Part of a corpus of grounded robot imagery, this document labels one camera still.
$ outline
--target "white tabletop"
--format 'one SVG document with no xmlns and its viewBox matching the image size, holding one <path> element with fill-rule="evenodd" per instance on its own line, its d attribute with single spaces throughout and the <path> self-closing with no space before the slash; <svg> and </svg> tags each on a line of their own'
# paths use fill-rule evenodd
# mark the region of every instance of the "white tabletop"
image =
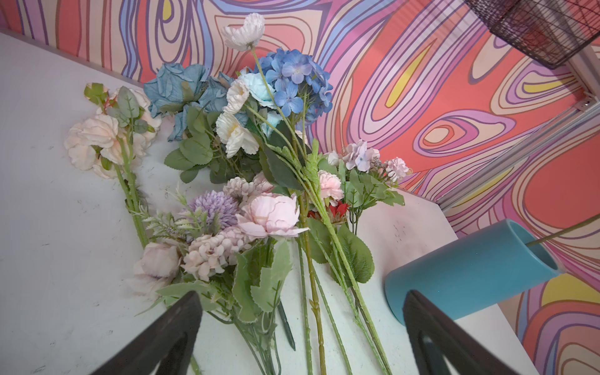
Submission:
<svg viewBox="0 0 600 375">
<path fill-rule="evenodd" d="M 0 34 L 0 373 L 88 374 L 144 330 L 163 311 L 134 316 L 151 301 L 124 283 L 142 255 L 123 193 L 115 181 L 81 172 L 62 142 L 67 130 L 91 116 L 83 97 L 88 82 L 115 89 L 125 82 L 23 41 Z M 142 191 L 158 209 L 178 173 L 164 157 L 165 125 L 138 171 Z M 214 187 L 201 172 L 186 185 L 189 196 Z M 376 271 L 362 286 L 394 374 L 416 374 L 405 328 L 390 312 L 383 276 L 456 239 L 439 207 L 405 194 L 405 207 L 378 205 L 363 214 L 359 236 L 373 252 Z M 317 267 L 337 318 L 355 374 L 377 374 L 377 365 L 340 288 Z M 298 267 L 288 276 L 283 302 L 296 339 L 293 352 L 281 329 L 277 341 L 284 374 L 305 374 Z M 345 373 L 326 315 L 330 374 Z M 519 373 L 537 374 L 498 306 L 458 323 Z M 313 362 L 318 363 L 316 330 Z M 194 353 L 206 375 L 259 374 L 232 326 L 204 316 Z"/>
</svg>

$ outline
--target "wire basket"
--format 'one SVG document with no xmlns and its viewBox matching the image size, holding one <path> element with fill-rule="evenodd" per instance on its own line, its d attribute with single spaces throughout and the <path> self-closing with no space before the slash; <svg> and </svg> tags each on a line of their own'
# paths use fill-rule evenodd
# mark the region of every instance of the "wire basket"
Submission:
<svg viewBox="0 0 600 375">
<path fill-rule="evenodd" d="M 555 69 L 600 35 L 600 0 L 464 0 L 490 32 Z"/>
</svg>

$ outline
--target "blue vase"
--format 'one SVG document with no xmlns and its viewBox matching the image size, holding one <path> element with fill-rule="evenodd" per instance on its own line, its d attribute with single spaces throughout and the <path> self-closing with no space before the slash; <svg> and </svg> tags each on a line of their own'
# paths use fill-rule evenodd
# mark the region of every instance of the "blue vase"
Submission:
<svg viewBox="0 0 600 375">
<path fill-rule="evenodd" d="M 542 245 L 512 220 L 503 220 L 432 251 L 388 274 L 385 295 L 404 324 L 406 293 L 416 289 L 458 319 L 533 288 L 561 271 Z"/>
</svg>

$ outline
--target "purple chrysanthemum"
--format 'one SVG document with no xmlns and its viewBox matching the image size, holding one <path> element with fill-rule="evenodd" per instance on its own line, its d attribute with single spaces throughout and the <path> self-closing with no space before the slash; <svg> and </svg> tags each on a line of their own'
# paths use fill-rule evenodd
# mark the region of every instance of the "purple chrysanthemum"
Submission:
<svg viewBox="0 0 600 375">
<path fill-rule="evenodd" d="M 217 214 L 221 229 L 238 223 L 238 219 L 235 217 L 235 214 L 239 212 L 238 203 L 232 196 L 222 191 L 209 191 L 194 199 L 190 203 L 190 209 L 194 212 L 198 208 L 202 212 L 208 213 L 206 221 L 208 225 L 212 224 Z"/>
</svg>

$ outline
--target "colorful wall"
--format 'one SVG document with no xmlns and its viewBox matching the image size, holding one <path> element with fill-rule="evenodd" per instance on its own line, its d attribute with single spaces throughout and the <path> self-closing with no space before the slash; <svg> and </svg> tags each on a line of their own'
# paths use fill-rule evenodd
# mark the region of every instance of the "colorful wall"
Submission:
<svg viewBox="0 0 600 375">
<path fill-rule="evenodd" d="M 266 17 L 261 54 L 296 48 L 331 72 L 334 109 L 311 129 L 323 148 L 364 139 L 401 156 L 414 170 L 404 188 L 428 199 L 583 96 L 566 68 L 510 48 L 460 0 L 0 0 L 0 27 L 146 82 L 163 62 L 251 64 L 220 29 L 252 11 Z M 599 131 L 587 124 L 464 199 L 448 213 L 457 233 L 509 217 L 543 235 L 598 212 Z M 553 243 L 570 274 L 502 305 L 543 375 L 600 373 L 599 233 Z"/>
</svg>

